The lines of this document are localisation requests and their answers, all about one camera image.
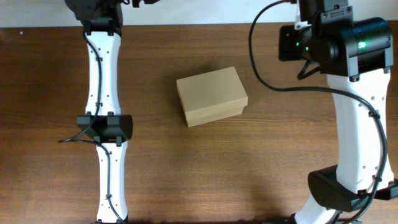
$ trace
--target green led indicator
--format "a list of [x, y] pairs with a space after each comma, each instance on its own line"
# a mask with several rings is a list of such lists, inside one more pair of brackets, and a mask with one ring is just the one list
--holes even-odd
[[358, 48], [359, 49], [362, 49], [362, 48], [365, 48], [366, 47], [366, 42], [359, 42], [358, 43]]

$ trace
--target box lid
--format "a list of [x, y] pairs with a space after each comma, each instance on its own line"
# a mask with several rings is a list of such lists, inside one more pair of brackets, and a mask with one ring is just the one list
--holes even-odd
[[177, 80], [177, 89], [187, 120], [248, 105], [234, 67]]

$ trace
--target cardboard box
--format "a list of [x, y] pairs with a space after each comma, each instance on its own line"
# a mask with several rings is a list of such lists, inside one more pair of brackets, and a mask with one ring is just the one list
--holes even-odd
[[188, 127], [242, 114], [248, 105], [234, 67], [177, 80]]

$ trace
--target white wall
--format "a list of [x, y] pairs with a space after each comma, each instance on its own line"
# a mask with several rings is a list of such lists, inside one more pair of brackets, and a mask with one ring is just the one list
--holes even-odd
[[[252, 22], [276, 0], [161, 0], [140, 9], [123, 6], [125, 25], [230, 24]], [[398, 20], [398, 0], [351, 0], [355, 19]], [[260, 22], [292, 22], [295, 7], [285, 3], [265, 13]], [[0, 27], [80, 26], [63, 0], [0, 0]]]

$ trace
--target wooden surface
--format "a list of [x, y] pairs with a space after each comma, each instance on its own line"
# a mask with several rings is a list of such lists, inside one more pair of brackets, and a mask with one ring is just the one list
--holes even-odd
[[[398, 23], [391, 23], [398, 38]], [[302, 82], [303, 62], [277, 60], [280, 24], [254, 35], [258, 69], [278, 86]], [[131, 220], [233, 221], [288, 216], [310, 195], [307, 175], [338, 162], [333, 100], [276, 93], [255, 78], [249, 25], [125, 27], [119, 100], [134, 117], [126, 155]], [[0, 29], [0, 223], [89, 223], [99, 201], [91, 145], [57, 144], [78, 131], [88, 97], [81, 28]], [[395, 58], [398, 58], [397, 47]], [[236, 67], [249, 97], [243, 115], [188, 129], [175, 81]], [[398, 174], [398, 69], [387, 104], [390, 161]], [[375, 201], [362, 220], [397, 223], [398, 200]]]

